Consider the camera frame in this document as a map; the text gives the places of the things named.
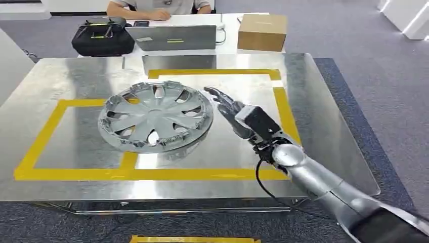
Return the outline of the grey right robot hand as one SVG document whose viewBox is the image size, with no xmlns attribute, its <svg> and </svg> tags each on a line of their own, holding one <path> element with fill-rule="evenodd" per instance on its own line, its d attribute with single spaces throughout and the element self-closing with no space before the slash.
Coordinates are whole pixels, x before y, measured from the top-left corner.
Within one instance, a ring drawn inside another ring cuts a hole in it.
<svg viewBox="0 0 429 243">
<path fill-rule="evenodd" d="M 219 113 L 231 125 L 237 136 L 248 140 L 252 145 L 263 141 L 263 138 L 254 130 L 254 128 L 259 128 L 258 122 L 262 117 L 260 107 L 245 105 L 217 88 L 204 87 L 204 90 L 213 96 L 213 100 L 217 102 Z"/>
</svg>

